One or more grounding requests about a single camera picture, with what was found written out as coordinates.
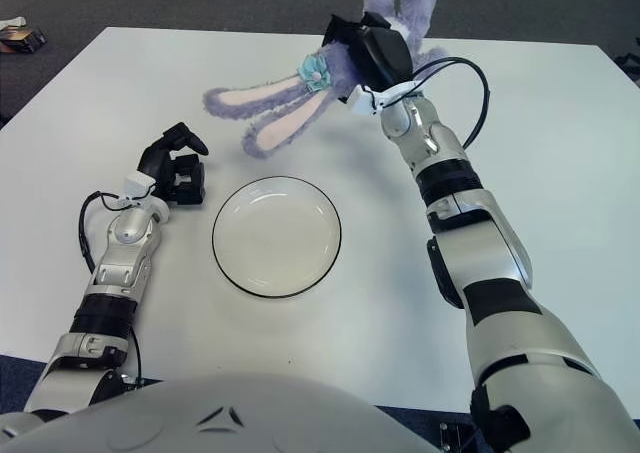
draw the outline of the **stuffed rabbit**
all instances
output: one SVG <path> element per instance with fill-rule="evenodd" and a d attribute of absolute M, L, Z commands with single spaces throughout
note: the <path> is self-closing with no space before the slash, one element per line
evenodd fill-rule
<path fill-rule="evenodd" d="M 364 11 L 383 15 L 402 33 L 414 66 L 420 66 L 445 56 L 440 48 L 418 53 L 435 3 L 401 0 L 396 14 L 395 0 L 364 0 Z M 360 83 L 347 46 L 333 42 L 307 56 L 296 75 L 248 89 L 215 88 L 205 93 L 204 104 L 212 115 L 234 120 L 268 112 L 249 127 L 242 140 L 247 154 L 266 158 L 300 136 L 332 102 L 348 97 Z"/>

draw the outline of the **black wire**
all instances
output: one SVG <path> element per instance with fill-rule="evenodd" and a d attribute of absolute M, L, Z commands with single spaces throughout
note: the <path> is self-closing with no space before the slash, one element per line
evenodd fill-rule
<path fill-rule="evenodd" d="M 482 127 L 484 126 L 484 122 L 487 119 L 487 113 L 489 112 L 489 96 L 491 95 L 491 91 L 489 90 L 489 82 L 487 81 L 487 77 L 485 76 L 484 72 L 482 71 L 482 69 L 478 65 L 476 65 L 471 60 L 467 60 L 466 58 L 461 58 L 461 57 L 458 57 L 458 56 L 449 56 L 449 57 L 446 57 L 446 58 L 440 58 L 438 60 L 431 61 L 431 62 L 427 63 L 426 65 L 421 66 L 416 71 L 414 71 L 413 75 L 411 77 L 415 78 L 420 73 L 422 73 L 423 71 L 427 70 L 428 68 L 433 68 L 434 66 L 441 65 L 443 63 L 444 63 L 444 66 L 442 66 L 441 68 L 438 68 L 436 71 L 428 74 L 425 78 L 420 80 L 420 82 L 416 86 L 411 88 L 408 92 L 406 92 L 400 98 L 398 98 L 398 99 L 392 101 L 391 103 L 385 105 L 385 108 L 389 108 L 390 106 L 393 106 L 396 103 L 399 103 L 400 101 L 404 100 L 406 97 L 408 97 L 413 92 L 418 90 L 422 85 L 424 85 L 427 82 L 427 80 L 432 78 L 434 75 L 437 75 L 438 73 L 440 73 L 445 68 L 448 68 L 449 66 L 462 64 L 462 65 L 467 65 L 467 66 L 471 67 L 471 69 L 473 69 L 473 71 L 476 72 L 476 74 L 480 78 L 480 81 L 482 82 L 483 98 L 482 98 L 482 109 L 480 110 L 480 116 L 478 117 L 478 121 L 476 122 L 475 126 L 473 127 L 473 130 L 471 130 L 471 133 L 469 134 L 469 137 L 466 139 L 466 141 L 462 145 L 463 148 L 466 149 L 469 146 L 471 146 L 471 143 L 473 143 L 475 141 L 475 139 L 478 137 L 478 135 L 480 134 L 480 130 L 482 130 Z"/>
<path fill-rule="evenodd" d="M 107 194 L 107 193 L 101 193 L 100 194 L 100 201 L 102 201 L 102 206 L 104 206 L 107 210 L 109 211 L 124 211 L 124 210 L 128 210 L 129 208 L 131 208 L 132 205 L 127 205 L 127 206 L 122 206 L 120 208 L 113 208 L 109 205 L 107 205 L 107 202 L 104 201 L 104 197 L 105 196 L 109 196 L 111 198 L 118 198 L 118 196 L 116 195 L 111 195 L 111 193 Z"/>
<path fill-rule="evenodd" d="M 89 196 L 87 196 L 87 199 L 84 200 L 84 203 L 82 203 L 82 207 L 80 208 L 80 216 L 78 217 L 78 241 L 80 242 L 80 253 L 82 253 L 82 257 L 87 263 L 87 268 L 89 268 L 89 271 L 91 273 L 93 273 L 93 270 L 96 269 L 96 264 L 93 261 L 93 257 L 91 256 L 91 247 L 89 246 L 87 234 L 84 229 L 84 218 L 87 213 L 87 208 L 89 207 L 91 202 L 100 198 L 102 200 L 102 203 L 104 204 L 105 196 L 108 196 L 110 198 L 118 198 L 118 195 L 114 195 L 113 193 L 94 191 Z"/>
<path fill-rule="evenodd" d="M 131 338 L 133 338 L 133 344 L 136 347 L 136 360 L 138 363 L 138 376 L 136 377 L 136 389 L 142 388 L 142 358 L 140 358 L 140 344 L 138 343 L 138 337 L 136 332 L 131 327 Z"/>

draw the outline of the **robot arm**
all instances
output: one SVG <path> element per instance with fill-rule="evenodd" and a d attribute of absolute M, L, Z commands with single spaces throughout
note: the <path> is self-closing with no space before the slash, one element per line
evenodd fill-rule
<path fill-rule="evenodd" d="M 532 297 L 526 250 L 433 104 L 403 98 L 381 111 L 381 122 L 427 206 L 440 291 L 467 316 L 471 413 L 487 443 L 496 452 L 640 451 L 640 432 L 615 392 Z"/>
<path fill-rule="evenodd" d="M 198 155 L 172 159 L 169 154 L 184 146 L 208 154 L 200 139 L 179 123 L 144 151 L 138 170 L 125 178 L 123 194 L 109 206 L 120 213 L 107 229 L 106 251 L 93 268 L 69 332 L 58 340 L 27 401 L 24 411 L 31 416 L 18 418 L 17 430 L 37 424 L 35 418 L 48 421 L 127 389 L 119 368 L 128 354 L 131 326 L 160 243 L 160 225 L 169 219 L 166 202 L 200 204 L 204 198 Z M 96 192 L 87 201 L 101 196 Z M 92 268 L 82 236 L 81 249 Z"/>

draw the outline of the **black band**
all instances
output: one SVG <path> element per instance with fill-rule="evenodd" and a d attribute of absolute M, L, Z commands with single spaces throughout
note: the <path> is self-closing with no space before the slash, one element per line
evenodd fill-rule
<path fill-rule="evenodd" d="M 453 193 L 482 188 L 467 160 L 445 160 L 431 165 L 418 174 L 416 181 L 427 206 Z"/>
<path fill-rule="evenodd" d="M 76 311 L 69 333 L 95 333 L 127 339 L 138 304 L 128 298 L 87 295 Z"/>

